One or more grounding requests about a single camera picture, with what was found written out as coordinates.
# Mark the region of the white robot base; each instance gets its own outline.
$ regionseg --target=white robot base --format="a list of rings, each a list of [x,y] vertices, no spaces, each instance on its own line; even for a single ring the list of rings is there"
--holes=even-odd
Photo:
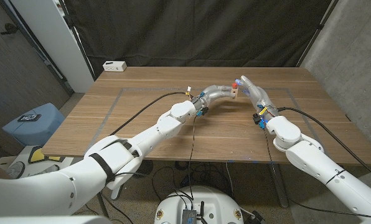
[[[189,187],[180,190],[191,196]],[[238,204],[227,194],[217,189],[207,186],[192,186],[193,201],[187,197],[170,197],[177,194],[183,195],[179,191],[173,192],[158,205],[154,217],[155,224],[243,223]]]

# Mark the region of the wooden table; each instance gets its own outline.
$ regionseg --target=wooden table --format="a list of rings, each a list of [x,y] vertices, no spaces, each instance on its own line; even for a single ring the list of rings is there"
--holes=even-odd
[[[204,88],[231,85],[241,75],[264,88],[277,107],[299,108],[324,123],[363,161],[371,165],[371,145],[351,123],[316,79],[304,68],[207,68],[207,67],[128,67],[124,72],[103,72],[62,125],[43,147],[49,156],[82,157],[94,143],[109,135],[145,105],[172,91],[198,95]],[[158,117],[185,95],[167,96],[117,133],[131,138],[154,125]],[[263,131],[254,124],[252,104],[242,92],[238,99],[223,98],[195,121],[193,161],[270,161]],[[358,164],[320,126],[293,111],[281,112],[308,136],[319,140],[329,156],[339,164]],[[285,153],[270,152],[276,163],[288,163]],[[192,119],[180,133],[163,141],[147,159],[186,161],[192,145]]]

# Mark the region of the wall outlet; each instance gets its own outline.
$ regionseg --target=wall outlet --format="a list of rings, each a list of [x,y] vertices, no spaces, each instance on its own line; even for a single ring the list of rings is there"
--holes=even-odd
[[[123,72],[126,69],[126,62],[106,61],[103,64],[104,71],[107,72]]]

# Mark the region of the blue container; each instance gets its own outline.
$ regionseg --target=blue container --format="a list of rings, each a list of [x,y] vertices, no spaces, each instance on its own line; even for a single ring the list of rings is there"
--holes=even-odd
[[[19,121],[23,115],[28,114],[40,114],[40,117],[37,121]],[[65,117],[53,104],[47,103],[12,120],[3,127],[3,130],[23,146],[44,145],[64,119]]]

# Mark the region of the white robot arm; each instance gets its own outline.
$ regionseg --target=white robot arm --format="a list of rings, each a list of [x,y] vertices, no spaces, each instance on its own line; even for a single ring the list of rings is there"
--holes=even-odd
[[[133,138],[108,136],[94,144],[82,161],[56,172],[17,180],[0,179],[0,217],[71,215],[105,186],[117,189],[136,172],[161,141],[174,137],[185,121],[203,115],[220,97],[234,98],[230,86],[210,86],[192,101],[177,103],[157,123]]]
[[[244,76],[237,83],[248,89],[245,93],[261,116],[261,122],[266,123],[270,134],[276,135],[273,140],[275,148],[285,152],[292,165],[322,182],[352,212],[371,216],[370,187],[326,156],[316,140],[302,134],[296,125],[280,116],[262,88],[255,86]]]

